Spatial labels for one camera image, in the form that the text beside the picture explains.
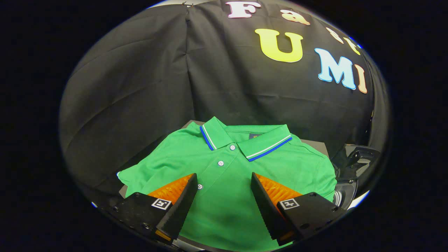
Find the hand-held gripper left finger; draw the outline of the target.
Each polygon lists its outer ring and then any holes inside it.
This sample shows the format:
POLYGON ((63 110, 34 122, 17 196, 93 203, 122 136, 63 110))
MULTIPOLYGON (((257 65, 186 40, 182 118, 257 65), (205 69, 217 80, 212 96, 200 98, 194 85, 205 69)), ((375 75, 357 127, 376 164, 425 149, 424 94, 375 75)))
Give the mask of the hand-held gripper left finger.
POLYGON ((192 173, 152 193, 133 193, 105 208, 105 212, 145 238, 172 244, 184 225, 197 185, 197 174, 192 173))

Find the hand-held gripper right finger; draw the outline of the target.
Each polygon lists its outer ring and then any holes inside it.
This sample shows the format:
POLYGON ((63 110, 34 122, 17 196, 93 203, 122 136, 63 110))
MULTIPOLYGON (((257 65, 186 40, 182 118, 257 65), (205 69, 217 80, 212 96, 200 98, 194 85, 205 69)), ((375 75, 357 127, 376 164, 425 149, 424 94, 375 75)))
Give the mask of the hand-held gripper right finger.
POLYGON ((318 193, 301 194, 256 173, 251 190, 270 237, 279 246, 315 236, 347 213, 318 193))

